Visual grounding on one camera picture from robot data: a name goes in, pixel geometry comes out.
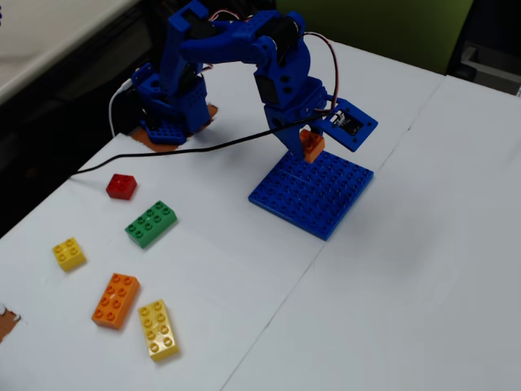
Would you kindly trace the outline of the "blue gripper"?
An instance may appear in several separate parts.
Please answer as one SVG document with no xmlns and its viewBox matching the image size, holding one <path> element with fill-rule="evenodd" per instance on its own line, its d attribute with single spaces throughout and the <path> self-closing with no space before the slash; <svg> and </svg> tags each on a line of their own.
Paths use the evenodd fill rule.
<svg viewBox="0 0 521 391">
<path fill-rule="evenodd" d="M 326 103 L 326 89 L 320 80 L 263 80 L 262 103 L 269 129 L 299 160 L 304 159 L 300 141 L 303 125 L 283 126 L 316 115 Z M 313 122 L 313 133 L 323 136 L 324 121 Z"/>
</svg>

